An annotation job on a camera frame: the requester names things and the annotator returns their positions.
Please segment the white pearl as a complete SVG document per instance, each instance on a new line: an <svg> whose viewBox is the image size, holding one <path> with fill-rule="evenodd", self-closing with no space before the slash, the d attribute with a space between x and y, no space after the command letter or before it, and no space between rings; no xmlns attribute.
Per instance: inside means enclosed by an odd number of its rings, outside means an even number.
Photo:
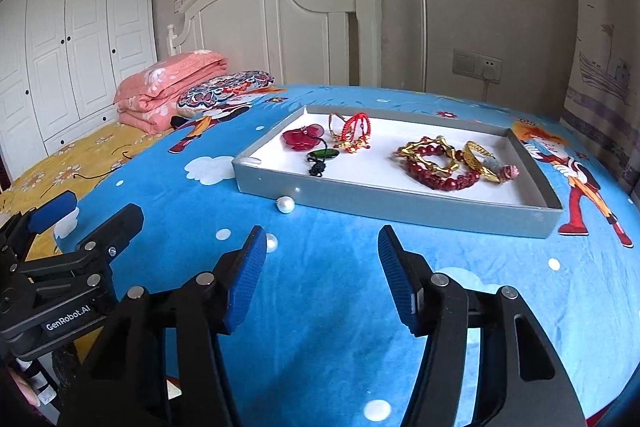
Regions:
<svg viewBox="0 0 640 427"><path fill-rule="evenodd" d="M267 244L267 253L270 254L270 253L273 253L273 251L276 251L278 249L279 241L276 236L274 236L271 233L267 233L266 244Z"/></svg>
<svg viewBox="0 0 640 427"><path fill-rule="evenodd" d="M280 196L276 200L276 205L277 205L277 210L279 210L280 213L284 213L285 215L288 215L295 209L296 202L294 198L291 196Z"/></svg>

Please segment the gold bangle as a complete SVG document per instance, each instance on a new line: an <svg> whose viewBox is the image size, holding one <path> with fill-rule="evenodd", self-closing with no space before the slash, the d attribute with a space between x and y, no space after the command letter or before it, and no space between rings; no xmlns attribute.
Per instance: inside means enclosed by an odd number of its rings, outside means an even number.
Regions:
<svg viewBox="0 0 640 427"><path fill-rule="evenodd" d="M492 183L501 183L503 163L484 146L468 141L463 147L465 165L477 172L483 179Z"/></svg>

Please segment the red flower hair clip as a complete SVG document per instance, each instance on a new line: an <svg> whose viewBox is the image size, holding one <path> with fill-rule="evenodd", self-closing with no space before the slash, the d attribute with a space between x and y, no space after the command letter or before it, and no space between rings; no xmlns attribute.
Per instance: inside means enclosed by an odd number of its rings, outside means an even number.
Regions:
<svg viewBox="0 0 640 427"><path fill-rule="evenodd" d="M282 142L290 150L307 152L323 142L323 135L324 129L320 124L310 124L283 132Z"/></svg>

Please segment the pale jade pendant charm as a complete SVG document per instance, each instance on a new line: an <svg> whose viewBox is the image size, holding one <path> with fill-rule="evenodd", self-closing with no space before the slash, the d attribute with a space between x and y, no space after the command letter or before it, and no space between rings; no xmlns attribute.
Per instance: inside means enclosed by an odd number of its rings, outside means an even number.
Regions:
<svg viewBox="0 0 640 427"><path fill-rule="evenodd" d="M486 157L482 165L485 169L485 176L492 182L503 183L512 181L520 175L518 167L503 164L500 160L493 157Z"/></svg>

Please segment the gold hoop earrings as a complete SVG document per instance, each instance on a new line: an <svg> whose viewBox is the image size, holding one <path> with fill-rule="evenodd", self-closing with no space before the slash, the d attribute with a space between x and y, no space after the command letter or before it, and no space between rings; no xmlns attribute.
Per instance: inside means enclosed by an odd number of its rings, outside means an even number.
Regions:
<svg viewBox="0 0 640 427"><path fill-rule="evenodd" d="M331 113L328 124L329 132L334 142L346 143L349 140L349 124L347 118L337 113Z"/></svg>

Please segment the yellow floral bedsheet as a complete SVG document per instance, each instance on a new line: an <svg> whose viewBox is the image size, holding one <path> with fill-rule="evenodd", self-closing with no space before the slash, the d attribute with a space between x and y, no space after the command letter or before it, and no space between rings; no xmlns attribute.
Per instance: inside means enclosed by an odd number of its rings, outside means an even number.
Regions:
<svg viewBox="0 0 640 427"><path fill-rule="evenodd" d="M58 244L78 228L80 200L159 139L159 134L145 134L126 124L109 124L87 138L63 146L23 174L16 187L1 196L1 209L9 213L9 219L19 212L35 210L65 191L77 197L72 213L36 234L26 259L67 255Z"/></svg>

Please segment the blue cartoon blanket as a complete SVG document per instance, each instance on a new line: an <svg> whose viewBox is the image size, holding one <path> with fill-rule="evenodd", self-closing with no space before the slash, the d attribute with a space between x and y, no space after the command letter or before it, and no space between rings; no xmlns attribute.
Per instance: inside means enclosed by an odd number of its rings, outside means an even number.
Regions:
<svg viewBox="0 0 640 427"><path fill-rule="evenodd" d="M360 88L291 87L243 96L194 115L100 182L79 202L71 251L133 202L142 231L112 264L117 294L180 286L238 248L260 225L279 246L267 257L246 320L221 341L247 426L396 426L424 342L401 324L376 239L381 222L297 206L236 187L232 159L306 105L419 113L512 130L563 206L546 239L399 223L401 244L462 286L521 291L564 364L582 410L618 395L639 362L639 213L569 131L480 102Z"/></svg>

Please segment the folded pink quilt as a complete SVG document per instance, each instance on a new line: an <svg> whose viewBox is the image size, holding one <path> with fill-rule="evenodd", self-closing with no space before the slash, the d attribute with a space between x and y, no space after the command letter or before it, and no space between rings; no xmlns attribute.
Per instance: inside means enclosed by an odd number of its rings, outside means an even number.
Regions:
<svg viewBox="0 0 640 427"><path fill-rule="evenodd" d="M114 98L118 120L146 134L160 134L170 128L178 98L186 90L224 75L227 69L228 58L214 51L168 56L122 80Z"/></svg>

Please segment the white wardrobe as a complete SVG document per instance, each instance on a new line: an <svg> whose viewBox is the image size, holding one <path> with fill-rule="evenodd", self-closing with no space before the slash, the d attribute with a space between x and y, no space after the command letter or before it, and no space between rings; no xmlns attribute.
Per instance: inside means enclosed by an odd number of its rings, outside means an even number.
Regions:
<svg viewBox="0 0 640 427"><path fill-rule="evenodd" d="M9 177L116 120L120 83L156 60L152 0L1 0Z"/></svg>

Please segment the patterned blue red pillow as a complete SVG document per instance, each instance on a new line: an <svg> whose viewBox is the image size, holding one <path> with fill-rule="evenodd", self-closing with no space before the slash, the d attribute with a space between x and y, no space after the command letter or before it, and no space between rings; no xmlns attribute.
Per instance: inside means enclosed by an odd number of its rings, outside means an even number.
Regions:
<svg viewBox="0 0 640 427"><path fill-rule="evenodd" d="M182 117L193 117L240 101L243 96L268 93L273 86L273 77L262 70L213 77L183 92L176 102L176 112Z"/></svg>

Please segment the white wooden headboard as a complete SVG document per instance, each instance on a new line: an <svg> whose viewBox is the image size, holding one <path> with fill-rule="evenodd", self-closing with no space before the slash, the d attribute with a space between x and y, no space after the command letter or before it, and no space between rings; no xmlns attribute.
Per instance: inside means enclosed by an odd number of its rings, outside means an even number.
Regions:
<svg viewBox="0 0 640 427"><path fill-rule="evenodd" d="M186 0L171 55L212 50L280 84L381 87L382 0Z"/></svg>

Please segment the ship print curtain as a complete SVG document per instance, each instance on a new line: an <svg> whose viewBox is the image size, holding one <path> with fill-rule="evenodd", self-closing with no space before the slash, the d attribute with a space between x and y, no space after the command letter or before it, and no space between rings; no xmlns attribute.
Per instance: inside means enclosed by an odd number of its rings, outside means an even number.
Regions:
<svg viewBox="0 0 640 427"><path fill-rule="evenodd" d="M578 0L563 124L639 202L639 0Z"/></svg>

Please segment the metal pole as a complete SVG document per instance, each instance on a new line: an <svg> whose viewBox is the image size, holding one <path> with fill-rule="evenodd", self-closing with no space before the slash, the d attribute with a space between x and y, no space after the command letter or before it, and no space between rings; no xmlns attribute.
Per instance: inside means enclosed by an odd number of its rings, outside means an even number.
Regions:
<svg viewBox="0 0 640 427"><path fill-rule="evenodd" d="M428 69L428 15L427 0L420 0L420 59L421 59L421 87L423 92L427 92L427 69Z"/></svg>

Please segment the wall switch and socket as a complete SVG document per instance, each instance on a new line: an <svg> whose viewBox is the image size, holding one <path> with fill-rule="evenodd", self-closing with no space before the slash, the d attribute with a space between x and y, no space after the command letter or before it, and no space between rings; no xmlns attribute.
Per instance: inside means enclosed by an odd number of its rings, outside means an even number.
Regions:
<svg viewBox="0 0 640 427"><path fill-rule="evenodd" d="M502 77L501 58L454 49L452 56L454 75L499 84Z"/></svg>

